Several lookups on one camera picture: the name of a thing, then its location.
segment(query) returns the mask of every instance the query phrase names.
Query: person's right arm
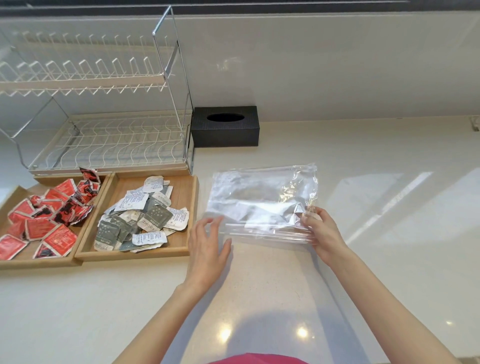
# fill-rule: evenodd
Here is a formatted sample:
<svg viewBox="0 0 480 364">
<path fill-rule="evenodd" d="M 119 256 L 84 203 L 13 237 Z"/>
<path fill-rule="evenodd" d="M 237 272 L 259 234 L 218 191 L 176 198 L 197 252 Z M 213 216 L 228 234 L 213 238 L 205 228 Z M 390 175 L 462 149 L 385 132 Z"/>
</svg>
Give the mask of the person's right arm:
<svg viewBox="0 0 480 364">
<path fill-rule="evenodd" d="M 392 364 L 459 364 L 452 353 L 379 281 L 345 244 L 335 221 L 302 218 L 318 240 L 318 256 L 333 270 Z"/>
</svg>

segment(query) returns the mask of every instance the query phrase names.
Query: wooden tray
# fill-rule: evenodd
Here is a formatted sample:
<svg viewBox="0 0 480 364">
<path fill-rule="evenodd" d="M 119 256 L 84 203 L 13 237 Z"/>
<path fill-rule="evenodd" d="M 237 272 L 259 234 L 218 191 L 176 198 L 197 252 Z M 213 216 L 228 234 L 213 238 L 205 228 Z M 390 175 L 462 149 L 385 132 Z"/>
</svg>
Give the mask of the wooden tray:
<svg viewBox="0 0 480 364">
<path fill-rule="evenodd" d="M 170 186 L 173 186 L 172 195 L 170 197 L 172 200 L 171 207 L 177 209 L 187 207 L 190 212 L 187 229 L 168 236 L 168 245 L 157 249 L 146 250 L 139 253 L 96 251 L 93 245 L 96 237 L 97 225 L 103 212 L 124 197 L 128 190 L 134 190 L 143 186 L 145 179 L 150 176 L 163 176 L 166 180 L 170 180 Z M 189 251 L 187 242 L 190 235 L 190 229 L 195 222 L 197 199 L 198 179 L 196 176 L 191 176 L 188 170 L 145 170 L 113 173 L 110 176 L 108 189 L 102 194 L 102 197 L 98 202 L 98 208 L 93 212 L 93 216 L 86 228 L 86 232 L 80 241 L 80 246 L 75 254 L 75 258 L 83 261 L 104 261 L 188 255 Z"/>
<path fill-rule="evenodd" d="M 102 180 L 102 186 L 98 196 L 94 200 L 94 205 L 96 206 L 101 200 L 102 193 L 108 189 L 110 175 L 100 175 Z M 78 183 L 83 179 L 81 174 L 64 174 L 61 176 L 46 176 L 40 177 L 37 176 L 35 179 L 38 184 L 29 188 L 28 190 L 23 187 L 17 186 L 13 192 L 5 199 L 3 204 L 0 206 L 0 236 L 6 234 L 8 228 L 10 227 L 10 222 L 7 219 L 8 213 L 23 199 L 33 195 L 41 195 L 48 188 L 55 187 L 65 181 L 68 178 L 73 178 L 75 183 Z M 15 258 L 12 260 L 0 260 L 0 270 L 2 269 L 23 269 L 23 268 L 50 268 L 50 267 L 72 267 L 82 265 L 82 261 L 75 259 L 75 252 L 80 245 L 80 241 L 83 237 L 83 234 L 87 230 L 89 221 L 93 217 L 93 214 L 96 211 L 95 209 L 90 213 L 90 215 L 79 225 L 79 226 L 70 226 L 70 229 L 77 234 L 78 238 L 75 245 L 72 248 L 72 251 L 66 257 L 59 258 L 43 258 L 43 259 L 33 259 L 33 255 L 40 245 L 40 240 L 29 243 L 29 245 L 24 248 Z"/>
</svg>

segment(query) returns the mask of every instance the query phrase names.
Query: pink clothing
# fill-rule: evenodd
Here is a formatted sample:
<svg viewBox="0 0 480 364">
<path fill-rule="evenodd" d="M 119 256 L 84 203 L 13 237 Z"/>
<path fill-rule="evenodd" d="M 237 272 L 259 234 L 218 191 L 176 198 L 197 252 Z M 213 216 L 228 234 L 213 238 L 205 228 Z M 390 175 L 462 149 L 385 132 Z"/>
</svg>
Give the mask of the pink clothing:
<svg viewBox="0 0 480 364">
<path fill-rule="evenodd" d="M 306 362 L 283 355 L 247 353 L 235 355 L 210 364 L 307 364 Z"/>
</svg>

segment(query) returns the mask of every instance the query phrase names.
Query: hand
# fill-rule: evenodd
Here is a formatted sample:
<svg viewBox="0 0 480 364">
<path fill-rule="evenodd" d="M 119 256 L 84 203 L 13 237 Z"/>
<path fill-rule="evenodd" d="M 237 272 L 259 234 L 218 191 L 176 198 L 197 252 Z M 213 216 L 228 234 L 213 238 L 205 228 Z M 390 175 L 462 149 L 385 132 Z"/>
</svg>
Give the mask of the hand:
<svg viewBox="0 0 480 364">
<path fill-rule="evenodd" d="M 184 285 L 199 290 L 201 294 L 205 294 L 220 277 L 230 254 L 231 239 L 225 241 L 218 254 L 218 226 L 222 220 L 223 216 L 201 219 L 193 227 L 188 240 L 190 260 Z M 212 225 L 210 236 L 207 236 L 205 226 L 209 223 Z"/>
<path fill-rule="evenodd" d="M 330 266 L 337 256 L 348 250 L 343 241 L 342 235 L 332 217 L 324 209 L 310 206 L 310 211 L 314 211 L 320 216 L 320 219 L 306 214 L 301 218 L 304 226 L 310 227 L 317 238 L 318 243 L 314 244 L 315 251 L 325 264 Z"/>
</svg>

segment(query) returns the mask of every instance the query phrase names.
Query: transparent plastic packaging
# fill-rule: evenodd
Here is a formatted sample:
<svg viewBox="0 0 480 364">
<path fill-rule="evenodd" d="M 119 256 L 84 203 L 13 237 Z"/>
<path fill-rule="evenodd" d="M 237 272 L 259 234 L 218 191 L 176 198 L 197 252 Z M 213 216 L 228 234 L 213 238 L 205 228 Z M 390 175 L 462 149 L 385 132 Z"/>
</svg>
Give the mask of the transparent plastic packaging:
<svg viewBox="0 0 480 364">
<path fill-rule="evenodd" d="M 316 172 L 308 164 L 216 173 L 205 216 L 224 215 L 225 235 L 308 243 L 314 236 L 300 218 L 317 198 Z"/>
</svg>

